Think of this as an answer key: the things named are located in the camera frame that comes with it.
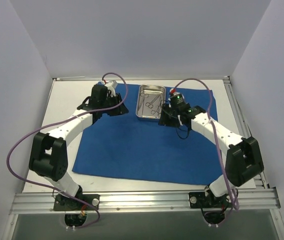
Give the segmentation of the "blue surgical cloth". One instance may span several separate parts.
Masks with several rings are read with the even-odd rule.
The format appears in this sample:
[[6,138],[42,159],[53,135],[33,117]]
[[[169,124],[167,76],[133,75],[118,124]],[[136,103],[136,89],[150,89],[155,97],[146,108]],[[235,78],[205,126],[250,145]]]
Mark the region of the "blue surgical cloth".
[[139,119],[139,86],[119,84],[128,113],[103,115],[82,133],[73,172],[107,178],[208,185],[222,173],[217,148],[201,134]]

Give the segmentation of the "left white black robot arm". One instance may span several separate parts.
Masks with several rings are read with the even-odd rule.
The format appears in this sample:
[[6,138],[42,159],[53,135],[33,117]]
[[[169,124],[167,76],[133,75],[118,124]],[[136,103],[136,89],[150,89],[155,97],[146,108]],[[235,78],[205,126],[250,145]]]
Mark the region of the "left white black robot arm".
[[48,180],[65,196],[65,204],[72,210],[82,206],[82,188],[67,172],[68,145],[85,129],[92,126],[103,114],[110,117],[127,114],[122,97],[116,93],[115,80],[95,84],[91,95],[76,108],[68,122],[47,133],[38,132],[32,142],[29,169]]

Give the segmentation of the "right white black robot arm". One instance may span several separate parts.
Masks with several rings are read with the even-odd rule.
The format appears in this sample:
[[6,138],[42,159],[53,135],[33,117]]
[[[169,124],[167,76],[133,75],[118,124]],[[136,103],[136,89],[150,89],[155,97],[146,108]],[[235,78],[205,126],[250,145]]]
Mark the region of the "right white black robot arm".
[[222,196],[244,185],[265,169],[259,143],[254,137],[245,138],[234,133],[199,106],[190,107],[187,104],[179,109],[163,104],[159,124],[174,128],[186,126],[188,131],[199,133],[215,144],[219,155],[223,153],[226,156],[221,164],[222,175],[205,190],[204,200],[209,206],[216,206],[222,201]]

